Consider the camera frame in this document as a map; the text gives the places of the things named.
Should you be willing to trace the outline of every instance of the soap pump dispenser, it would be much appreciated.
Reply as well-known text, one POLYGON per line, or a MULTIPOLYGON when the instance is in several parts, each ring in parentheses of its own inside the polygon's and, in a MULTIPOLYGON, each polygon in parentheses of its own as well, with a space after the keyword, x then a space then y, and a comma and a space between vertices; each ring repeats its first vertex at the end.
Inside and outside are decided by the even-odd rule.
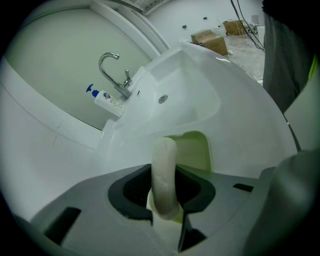
MULTIPOLYGON (((91 92, 92 91, 91 87, 93 85, 94 84, 89 85, 85 92, 86 93, 91 92)), ((95 104, 99 105, 100 107, 111 112, 112 114, 116 115, 119 118, 123 115, 125 111, 125 106, 119 101, 117 101, 114 97, 112 97, 106 91, 93 90, 91 94, 93 97, 95 97, 94 99, 95 104)))

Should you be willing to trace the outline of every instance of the gray cloth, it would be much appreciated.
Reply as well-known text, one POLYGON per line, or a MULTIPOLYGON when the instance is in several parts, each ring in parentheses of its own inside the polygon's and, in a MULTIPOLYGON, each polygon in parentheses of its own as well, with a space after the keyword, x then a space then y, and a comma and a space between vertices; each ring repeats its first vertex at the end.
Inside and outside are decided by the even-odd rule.
POLYGON ((293 30, 266 13, 264 22, 263 87, 284 113, 306 85, 315 53, 293 30))

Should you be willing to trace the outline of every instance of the white sink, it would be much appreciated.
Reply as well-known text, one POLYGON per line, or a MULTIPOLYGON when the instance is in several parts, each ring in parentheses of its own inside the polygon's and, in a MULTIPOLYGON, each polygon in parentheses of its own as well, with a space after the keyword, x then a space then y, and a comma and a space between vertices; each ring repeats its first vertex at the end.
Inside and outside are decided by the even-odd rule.
POLYGON ((211 50, 184 42, 132 80, 123 116, 103 129, 95 160, 102 173, 150 163, 156 139, 188 131, 208 137, 217 173, 257 178, 297 152, 268 93, 211 50), (167 100, 159 103, 162 96, 167 100))
POLYGON ((122 122, 119 121, 126 136, 179 127, 209 118, 218 111, 220 100, 214 87, 184 51, 155 61, 148 69, 126 105, 122 122), (159 103, 162 96, 167 96, 167 100, 159 103))

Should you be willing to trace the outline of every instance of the wall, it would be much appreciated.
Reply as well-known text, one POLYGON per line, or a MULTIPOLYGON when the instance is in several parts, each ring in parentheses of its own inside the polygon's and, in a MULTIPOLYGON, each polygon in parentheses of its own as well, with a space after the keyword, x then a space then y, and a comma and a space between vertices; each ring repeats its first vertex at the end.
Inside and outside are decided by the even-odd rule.
POLYGON ((96 150, 41 123, 2 83, 0 142, 1 193, 11 211, 27 221, 73 185, 101 174, 92 168, 96 150))
POLYGON ((94 84, 120 96, 100 73, 98 60, 105 52, 120 55, 107 59, 105 70, 122 83, 150 59, 113 24, 90 9, 56 12, 23 27, 5 57, 38 93, 83 122, 102 129, 112 114, 94 104, 86 88, 94 84))
MULTIPOLYGON (((251 15, 260 15, 262 20, 262 0, 239 0, 239 4, 247 22, 251 21, 251 15)), ((212 29, 223 21, 237 19, 237 16, 230 0, 174 0, 147 18, 173 48, 179 44, 179 40, 190 40, 191 34, 212 29)))

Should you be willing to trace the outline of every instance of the chrome faucet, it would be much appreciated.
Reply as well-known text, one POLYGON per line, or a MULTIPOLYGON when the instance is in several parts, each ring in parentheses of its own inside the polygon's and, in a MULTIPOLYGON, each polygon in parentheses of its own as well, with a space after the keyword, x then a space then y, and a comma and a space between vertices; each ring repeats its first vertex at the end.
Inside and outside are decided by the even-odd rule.
POLYGON ((126 80, 123 82, 123 84, 116 82, 113 80, 113 78, 107 74, 107 72, 104 70, 104 67, 102 66, 105 58, 112 57, 114 59, 119 59, 119 54, 113 53, 113 52, 106 52, 103 54, 99 59, 99 70, 101 73, 114 85, 114 88, 121 93, 124 97, 127 99, 131 96, 132 92, 128 90, 128 87, 132 84, 132 80, 130 78, 130 74, 128 70, 125 70, 124 73, 126 75, 126 80))

